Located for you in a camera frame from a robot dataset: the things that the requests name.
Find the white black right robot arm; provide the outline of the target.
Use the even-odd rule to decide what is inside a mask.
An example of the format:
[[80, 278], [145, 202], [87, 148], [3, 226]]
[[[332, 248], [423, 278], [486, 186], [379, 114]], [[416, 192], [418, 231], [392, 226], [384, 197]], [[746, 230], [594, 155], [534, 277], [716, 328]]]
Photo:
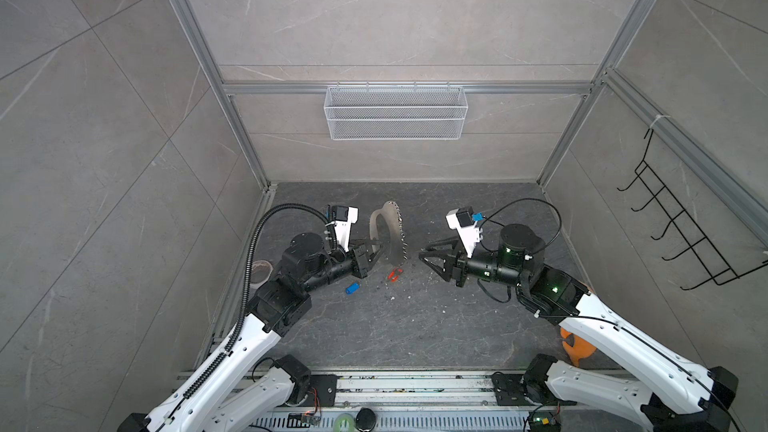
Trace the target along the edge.
[[535, 317], [585, 340], [628, 373], [619, 379], [537, 355], [521, 379], [536, 405], [576, 402], [609, 412], [648, 431], [728, 431], [737, 377], [706, 368], [663, 346], [623, 319], [589, 288], [544, 262], [545, 242], [529, 227], [502, 228], [496, 250], [480, 245], [477, 225], [456, 238], [427, 245], [420, 260], [443, 280], [463, 286], [470, 278], [507, 287]]

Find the red plastic key tag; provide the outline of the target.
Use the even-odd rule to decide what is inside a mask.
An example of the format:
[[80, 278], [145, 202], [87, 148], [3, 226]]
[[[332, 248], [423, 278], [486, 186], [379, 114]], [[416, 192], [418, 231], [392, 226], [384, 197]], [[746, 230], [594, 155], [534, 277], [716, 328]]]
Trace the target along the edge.
[[402, 275], [403, 270], [401, 268], [395, 268], [393, 269], [389, 275], [387, 276], [387, 281], [390, 283], [396, 282], [400, 276]]

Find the blue plastic key tag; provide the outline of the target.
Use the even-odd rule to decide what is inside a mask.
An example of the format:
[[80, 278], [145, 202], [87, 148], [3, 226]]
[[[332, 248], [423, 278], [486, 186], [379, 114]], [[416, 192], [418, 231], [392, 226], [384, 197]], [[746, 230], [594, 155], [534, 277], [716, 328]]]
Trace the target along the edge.
[[345, 289], [347, 295], [354, 294], [360, 288], [359, 283], [353, 283]]

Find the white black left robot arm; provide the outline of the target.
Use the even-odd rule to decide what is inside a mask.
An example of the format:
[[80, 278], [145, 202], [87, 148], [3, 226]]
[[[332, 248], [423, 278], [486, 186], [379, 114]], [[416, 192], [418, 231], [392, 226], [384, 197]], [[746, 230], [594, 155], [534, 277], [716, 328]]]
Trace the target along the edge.
[[364, 278], [387, 245], [352, 240], [326, 251], [315, 233], [295, 236], [273, 277], [245, 306], [245, 315], [192, 376], [147, 414], [132, 413], [121, 431], [243, 431], [261, 414], [299, 404], [310, 388], [310, 370], [291, 355], [239, 393], [234, 387], [310, 309], [310, 293], [351, 275]]

